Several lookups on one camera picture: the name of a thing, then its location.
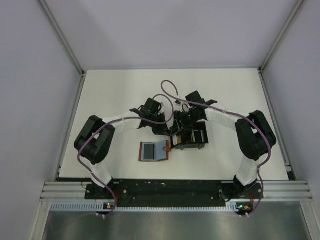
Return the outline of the brown leather card holder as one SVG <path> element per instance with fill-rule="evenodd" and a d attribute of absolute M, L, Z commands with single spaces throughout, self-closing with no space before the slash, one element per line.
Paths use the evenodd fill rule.
<path fill-rule="evenodd" d="M 139 162 L 163 162 L 169 159 L 172 151 L 170 141 L 163 140 L 158 142 L 141 142 L 139 147 Z"/>

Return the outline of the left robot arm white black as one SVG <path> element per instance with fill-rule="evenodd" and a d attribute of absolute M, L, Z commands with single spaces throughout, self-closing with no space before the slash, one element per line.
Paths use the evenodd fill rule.
<path fill-rule="evenodd" d="M 74 148 L 78 151 L 77 160 L 91 174 L 97 184 L 96 192 L 102 198 L 109 198 L 114 191 L 111 174 L 105 170 L 103 161 L 107 157 L 114 136 L 121 133 L 150 127 L 157 132 L 165 131 L 167 123 L 174 117 L 174 105 L 171 103 L 171 115 L 166 119 L 161 113 L 162 104 L 148 98 L 144 105 L 133 108 L 121 115 L 100 118 L 91 115 L 78 134 Z"/>

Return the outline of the credit cards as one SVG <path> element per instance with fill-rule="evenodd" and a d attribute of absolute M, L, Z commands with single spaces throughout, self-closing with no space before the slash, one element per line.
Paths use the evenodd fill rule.
<path fill-rule="evenodd" d="M 175 135 L 172 137 L 172 142 L 174 145 L 185 145 L 196 143 L 195 133 L 193 131 L 183 132 L 182 134 Z"/>

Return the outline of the black card rack box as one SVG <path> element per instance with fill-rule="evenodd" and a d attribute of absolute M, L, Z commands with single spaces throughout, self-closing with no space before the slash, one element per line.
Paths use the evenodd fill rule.
<path fill-rule="evenodd" d="M 196 122 L 191 130 L 180 130 L 170 137 L 172 149 L 203 149 L 209 143 L 207 126 L 204 121 Z"/>

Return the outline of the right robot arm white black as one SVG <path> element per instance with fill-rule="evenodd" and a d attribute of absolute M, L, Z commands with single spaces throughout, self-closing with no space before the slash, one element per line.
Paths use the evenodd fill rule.
<path fill-rule="evenodd" d="M 261 156 L 271 157 L 271 149 L 277 143 L 263 112 L 256 110 L 243 116 L 240 113 L 222 107 L 215 107 L 217 101 L 205 101 L 198 91 L 185 97 L 184 103 L 189 105 L 188 111 L 176 110 L 171 127 L 173 136 L 186 135 L 195 129 L 195 125 L 205 120 L 221 124 L 237 135 L 238 144 L 243 154 L 238 172 L 233 178 L 233 192 L 239 198 L 245 198 L 252 191 L 252 186 L 258 178 Z"/>

